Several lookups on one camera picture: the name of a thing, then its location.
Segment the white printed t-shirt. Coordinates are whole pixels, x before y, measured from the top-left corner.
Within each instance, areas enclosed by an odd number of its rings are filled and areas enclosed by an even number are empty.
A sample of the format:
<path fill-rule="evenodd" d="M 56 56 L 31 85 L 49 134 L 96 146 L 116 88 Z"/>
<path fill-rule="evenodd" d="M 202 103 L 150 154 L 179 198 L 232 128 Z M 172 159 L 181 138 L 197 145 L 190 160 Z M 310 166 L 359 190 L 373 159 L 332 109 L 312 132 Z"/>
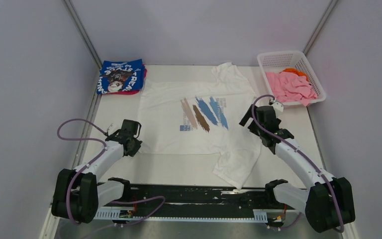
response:
<path fill-rule="evenodd" d="M 217 153 L 213 174 L 241 189 L 261 153 L 258 137 L 240 125 L 256 94 L 232 63 L 211 74 L 214 82 L 146 81 L 137 113 L 140 152 Z"/>

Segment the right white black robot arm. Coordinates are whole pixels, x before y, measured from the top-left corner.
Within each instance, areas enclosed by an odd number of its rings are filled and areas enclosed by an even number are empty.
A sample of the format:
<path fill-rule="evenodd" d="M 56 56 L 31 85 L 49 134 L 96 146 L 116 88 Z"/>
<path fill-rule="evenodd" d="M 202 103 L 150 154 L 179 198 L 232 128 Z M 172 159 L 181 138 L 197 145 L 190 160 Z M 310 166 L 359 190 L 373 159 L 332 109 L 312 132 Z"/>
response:
<path fill-rule="evenodd" d="M 294 135 L 280 127 L 272 106 L 250 105 L 239 122 L 248 124 L 248 130 L 258 136 L 262 145 L 284 161 L 303 182 L 305 189 L 293 186 L 285 179 L 265 185 L 264 201 L 276 208 L 286 204 L 305 215 L 310 226 L 318 233 L 355 221 L 355 207 L 351 183 L 337 178 L 317 166 L 300 148 Z"/>

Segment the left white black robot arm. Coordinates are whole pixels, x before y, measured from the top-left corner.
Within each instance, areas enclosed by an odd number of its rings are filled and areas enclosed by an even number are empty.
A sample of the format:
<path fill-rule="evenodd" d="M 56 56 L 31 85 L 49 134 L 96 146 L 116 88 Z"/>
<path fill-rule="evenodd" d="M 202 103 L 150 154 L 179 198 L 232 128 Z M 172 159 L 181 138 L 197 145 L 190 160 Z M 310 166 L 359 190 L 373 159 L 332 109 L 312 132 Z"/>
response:
<path fill-rule="evenodd" d="M 100 151 L 88 162 L 73 169 L 62 169 L 56 181 L 51 213 L 71 220 L 74 224 L 90 223 L 99 208 L 117 202 L 126 206 L 132 201 L 130 181 L 101 177 L 123 157 L 133 157 L 139 151 L 141 123 L 125 119 L 122 126 L 113 131 L 98 128 L 105 139 L 86 137 L 86 141 L 102 144 Z"/>

